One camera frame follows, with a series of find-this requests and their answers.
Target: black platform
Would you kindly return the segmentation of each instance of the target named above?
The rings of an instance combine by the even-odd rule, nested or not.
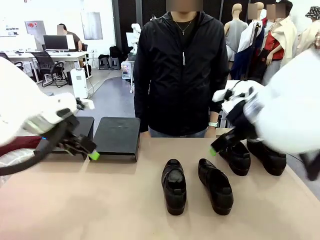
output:
[[[79,121],[79,125],[74,130],[74,135],[85,135],[89,139],[94,138],[94,122],[95,119],[92,116],[77,116],[76,119]],[[38,146],[36,147],[34,154],[37,154],[41,149],[43,149],[47,145],[48,141],[45,139],[42,139]],[[62,148],[55,148],[52,151],[53,154],[67,154],[69,155],[65,150]],[[84,153],[81,153],[83,159],[85,160],[87,158],[87,155]]]
[[[97,152],[103,160],[138,159],[140,119],[131,117],[103,117],[94,135]]]

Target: beige jacket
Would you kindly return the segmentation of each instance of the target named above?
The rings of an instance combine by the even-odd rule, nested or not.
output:
[[[296,56],[314,45],[316,34],[320,31],[320,20],[314,21],[300,35],[299,44],[296,49]]]
[[[297,36],[297,28],[290,16],[282,21],[275,22],[271,30],[271,35],[284,49],[284,56],[281,62],[281,67],[283,67],[293,58],[293,46]]]

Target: jeans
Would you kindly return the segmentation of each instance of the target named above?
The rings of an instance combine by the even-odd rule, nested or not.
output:
[[[206,134],[207,129],[202,130],[200,132],[189,134],[189,135],[183,135],[183,136],[171,136],[165,133],[161,133],[158,131],[155,131],[149,127],[149,132],[152,138],[204,138]]]

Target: leather shoe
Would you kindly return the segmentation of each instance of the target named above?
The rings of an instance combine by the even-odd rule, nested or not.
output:
[[[231,170],[235,174],[238,176],[248,174],[251,165],[250,153],[242,142],[235,146],[227,147],[220,151],[219,154],[229,163]]]
[[[161,182],[168,212],[172,215],[182,214],[187,200],[187,186],[184,170],[178,160],[171,159],[166,163]]]
[[[247,139],[246,146],[250,153],[262,162],[263,167],[269,174],[280,176],[284,172],[287,165],[285,154],[271,150],[262,141]]]
[[[207,159],[200,159],[198,176],[210,195],[213,210],[228,215],[234,204],[234,196],[227,176]]]

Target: zipper pull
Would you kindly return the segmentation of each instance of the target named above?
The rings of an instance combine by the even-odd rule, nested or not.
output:
[[[185,52],[182,52],[182,62],[183,62],[183,66],[185,66],[186,65]]]

